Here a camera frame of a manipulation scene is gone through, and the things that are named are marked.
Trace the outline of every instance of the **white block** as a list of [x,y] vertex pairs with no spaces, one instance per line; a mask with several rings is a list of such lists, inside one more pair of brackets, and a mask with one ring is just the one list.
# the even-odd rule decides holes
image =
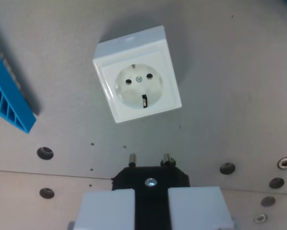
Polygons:
[[172,230],[233,230],[219,187],[170,188]]
[[134,230],[135,191],[85,193],[74,230]]
[[100,43],[93,64],[117,123],[182,106],[163,26]]

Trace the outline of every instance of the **socket hole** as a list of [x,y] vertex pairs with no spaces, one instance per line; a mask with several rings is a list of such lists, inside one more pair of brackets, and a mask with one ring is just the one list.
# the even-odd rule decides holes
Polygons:
[[277,177],[269,182],[269,187],[273,189],[278,189],[281,188],[284,185],[284,183],[285,181],[283,178]]
[[50,188],[43,188],[39,192],[40,196],[42,196],[44,199],[52,199],[55,196],[55,193]]
[[276,202],[276,199],[273,196],[266,196],[264,199],[261,200],[260,204],[263,207],[270,207],[274,205]]
[[130,85],[132,83],[132,80],[131,79],[127,79],[126,81],[125,81],[125,84],[126,85]]
[[149,73],[147,74],[147,79],[151,80],[153,78],[153,74]]
[[48,147],[41,147],[37,150],[38,156],[43,160],[50,160],[53,158],[54,153],[53,151]]
[[221,165],[220,167],[220,173],[224,175],[230,175],[233,172],[235,172],[236,166],[233,163],[227,162]]

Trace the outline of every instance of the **screw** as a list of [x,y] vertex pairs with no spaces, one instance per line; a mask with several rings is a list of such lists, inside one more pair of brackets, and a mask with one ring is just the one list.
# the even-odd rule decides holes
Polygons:
[[254,218],[254,222],[256,224],[262,224],[265,223],[268,219],[268,216],[266,214],[259,214]]
[[280,169],[287,169],[287,157],[284,157],[282,159],[280,159],[277,163],[277,166]]
[[137,81],[137,82],[142,82],[142,77],[141,77],[141,76],[137,76],[137,77],[136,77],[136,81]]
[[149,179],[146,179],[144,183],[148,187],[154,187],[155,185],[157,185],[157,180],[154,178],[149,178]]

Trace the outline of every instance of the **white wall socket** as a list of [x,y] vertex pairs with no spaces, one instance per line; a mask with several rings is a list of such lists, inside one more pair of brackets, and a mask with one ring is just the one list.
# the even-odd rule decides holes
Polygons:
[[99,43],[93,64],[117,123],[182,107],[163,26]]

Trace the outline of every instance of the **blue grating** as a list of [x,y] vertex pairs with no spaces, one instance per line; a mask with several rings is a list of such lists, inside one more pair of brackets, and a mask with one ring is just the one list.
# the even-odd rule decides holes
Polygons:
[[0,116],[29,133],[36,118],[0,58]]

